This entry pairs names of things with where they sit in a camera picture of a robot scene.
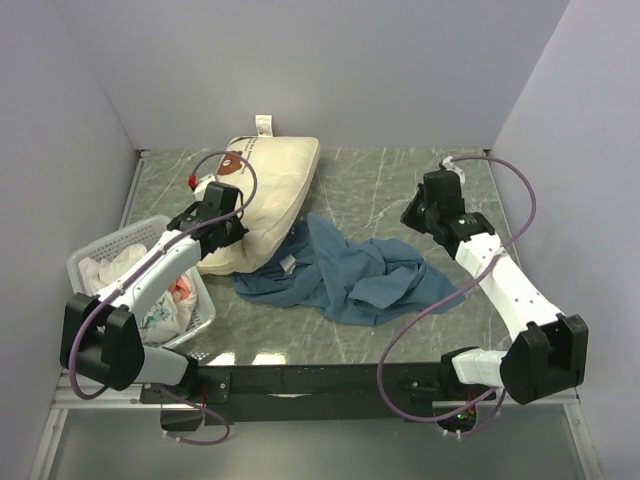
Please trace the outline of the cream bear print pillow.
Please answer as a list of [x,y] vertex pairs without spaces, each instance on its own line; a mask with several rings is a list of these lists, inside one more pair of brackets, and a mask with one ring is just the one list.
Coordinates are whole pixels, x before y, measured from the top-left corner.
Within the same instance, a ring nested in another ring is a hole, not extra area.
[[235,137],[227,145],[248,160],[257,174],[257,193],[241,219],[248,233],[203,259],[197,265],[202,275],[251,273],[265,265],[288,234],[310,189],[321,151],[319,141],[276,136],[269,114],[257,115],[255,126],[255,135]]

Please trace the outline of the blue fabric pillowcase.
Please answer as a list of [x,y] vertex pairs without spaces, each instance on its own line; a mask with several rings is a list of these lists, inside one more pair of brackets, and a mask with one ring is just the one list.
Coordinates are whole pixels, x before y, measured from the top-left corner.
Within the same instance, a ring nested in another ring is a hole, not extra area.
[[264,266],[234,274],[232,285],[252,303],[316,307],[333,322],[361,327],[433,307],[457,291],[411,245],[395,238],[351,242],[315,213],[294,223]]

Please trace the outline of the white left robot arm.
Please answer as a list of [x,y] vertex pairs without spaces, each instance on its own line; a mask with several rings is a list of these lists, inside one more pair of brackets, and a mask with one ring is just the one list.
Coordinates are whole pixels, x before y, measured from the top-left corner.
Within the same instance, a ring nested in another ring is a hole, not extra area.
[[74,393],[77,378],[122,391],[134,383],[164,385],[176,401],[193,399],[200,388],[194,359],[142,343],[138,324],[184,272],[208,254],[245,234],[239,215],[253,201],[228,184],[212,182],[202,200],[172,219],[159,242],[131,269],[94,296],[75,294],[66,304],[60,363]]

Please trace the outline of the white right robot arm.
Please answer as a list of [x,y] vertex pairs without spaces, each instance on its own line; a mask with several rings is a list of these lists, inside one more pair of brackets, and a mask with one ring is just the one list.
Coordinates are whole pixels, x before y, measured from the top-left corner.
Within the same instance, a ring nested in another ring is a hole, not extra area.
[[503,388],[526,405],[581,385],[589,330],[567,316],[529,281],[479,212],[468,212],[460,176],[440,169],[424,174],[401,216],[429,234],[474,279],[500,314],[511,338],[506,351],[466,348],[442,356],[439,387],[460,399],[474,385]]

